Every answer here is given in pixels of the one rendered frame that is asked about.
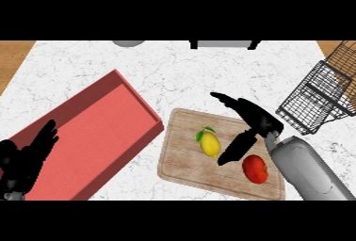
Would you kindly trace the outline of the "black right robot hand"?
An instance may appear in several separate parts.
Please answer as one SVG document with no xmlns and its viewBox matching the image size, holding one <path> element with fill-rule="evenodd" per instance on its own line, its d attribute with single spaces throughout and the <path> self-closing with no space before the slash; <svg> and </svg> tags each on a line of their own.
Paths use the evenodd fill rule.
<svg viewBox="0 0 356 241">
<path fill-rule="evenodd" d="M 241 160 L 258 141 L 256 136 L 268 137 L 268 134 L 274 134 L 274 136 L 278 137 L 284 130 L 284 124 L 274 115 L 247 99 L 234 99 L 219 92 L 212 92 L 210 95 L 238 113 L 250 127 L 249 130 L 234 138 L 219 157 L 218 164 L 222 166 L 228 162 Z"/>
</svg>

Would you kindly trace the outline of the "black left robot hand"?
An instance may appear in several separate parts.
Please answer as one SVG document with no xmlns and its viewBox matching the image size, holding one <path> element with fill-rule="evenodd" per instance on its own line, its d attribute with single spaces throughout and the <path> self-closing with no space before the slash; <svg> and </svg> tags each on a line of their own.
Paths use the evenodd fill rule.
<svg viewBox="0 0 356 241">
<path fill-rule="evenodd" d="M 57 122 L 49 120 L 30 146 L 17 148 L 15 143 L 0 141 L 0 194 L 27 194 L 36 184 L 44 162 L 60 140 Z"/>
</svg>

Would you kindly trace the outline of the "yellow lemon with leaves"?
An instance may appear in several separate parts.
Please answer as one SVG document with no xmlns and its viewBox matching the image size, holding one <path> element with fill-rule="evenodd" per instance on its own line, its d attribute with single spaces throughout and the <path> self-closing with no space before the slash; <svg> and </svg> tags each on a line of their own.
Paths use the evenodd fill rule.
<svg viewBox="0 0 356 241">
<path fill-rule="evenodd" d="M 213 158 L 219 156 L 222 149 L 221 141 L 215 133 L 215 129 L 210 126 L 205 126 L 196 135 L 196 140 L 202 143 L 205 154 Z"/>
</svg>

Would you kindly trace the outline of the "wooden cutting board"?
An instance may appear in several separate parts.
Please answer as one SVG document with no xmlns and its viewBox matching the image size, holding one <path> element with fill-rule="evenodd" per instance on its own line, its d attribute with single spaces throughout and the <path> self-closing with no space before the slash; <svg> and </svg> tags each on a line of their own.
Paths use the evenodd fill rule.
<svg viewBox="0 0 356 241">
<path fill-rule="evenodd" d="M 218 159 L 207 156 L 196 140 L 205 126 L 216 131 L 222 151 L 249 125 L 240 119 L 209 114 L 184 108 L 172 112 L 159 161 L 157 174 L 162 179 L 191 185 L 247 200 L 283 201 L 286 199 L 284 178 L 270 156 L 265 139 L 258 142 L 246 156 L 256 154 L 268 165 L 270 178 L 262 185 L 255 184 L 243 171 L 243 160 L 221 166 Z"/>
</svg>

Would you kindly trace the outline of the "red tomato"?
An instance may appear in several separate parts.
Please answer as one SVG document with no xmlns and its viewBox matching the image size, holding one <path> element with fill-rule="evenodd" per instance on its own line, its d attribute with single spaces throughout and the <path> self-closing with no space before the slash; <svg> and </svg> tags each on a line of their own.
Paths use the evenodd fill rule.
<svg viewBox="0 0 356 241">
<path fill-rule="evenodd" d="M 268 181 L 268 165 L 259 155 L 250 155 L 243 163 L 243 169 L 247 178 L 256 184 L 264 184 Z"/>
</svg>

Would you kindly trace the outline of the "red rectangular tray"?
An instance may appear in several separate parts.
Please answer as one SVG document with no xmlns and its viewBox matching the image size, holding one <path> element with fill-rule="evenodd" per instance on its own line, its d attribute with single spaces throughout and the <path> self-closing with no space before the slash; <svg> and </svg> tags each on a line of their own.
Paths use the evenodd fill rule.
<svg viewBox="0 0 356 241">
<path fill-rule="evenodd" d="M 163 132 L 163 121 L 117 71 L 12 136 L 18 147 L 32 144 L 48 121 L 60 141 L 26 199 L 86 200 Z"/>
</svg>

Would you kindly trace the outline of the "grey appliance with black legs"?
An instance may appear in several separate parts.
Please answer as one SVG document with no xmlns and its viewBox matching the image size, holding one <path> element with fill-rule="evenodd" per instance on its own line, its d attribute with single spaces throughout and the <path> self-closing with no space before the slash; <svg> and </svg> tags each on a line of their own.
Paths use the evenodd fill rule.
<svg viewBox="0 0 356 241">
<path fill-rule="evenodd" d="M 255 50 L 261 40 L 191 40 L 190 43 L 193 49 L 199 49 L 200 47 L 233 47 Z"/>
</svg>

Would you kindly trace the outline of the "grey round object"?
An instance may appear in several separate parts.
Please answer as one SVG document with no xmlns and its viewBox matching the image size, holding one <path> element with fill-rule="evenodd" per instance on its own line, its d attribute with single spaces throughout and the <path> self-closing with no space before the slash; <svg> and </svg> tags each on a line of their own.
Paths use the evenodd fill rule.
<svg viewBox="0 0 356 241">
<path fill-rule="evenodd" d="M 141 45 L 145 41 L 144 40 L 114 40 L 113 42 L 120 47 L 132 48 Z"/>
</svg>

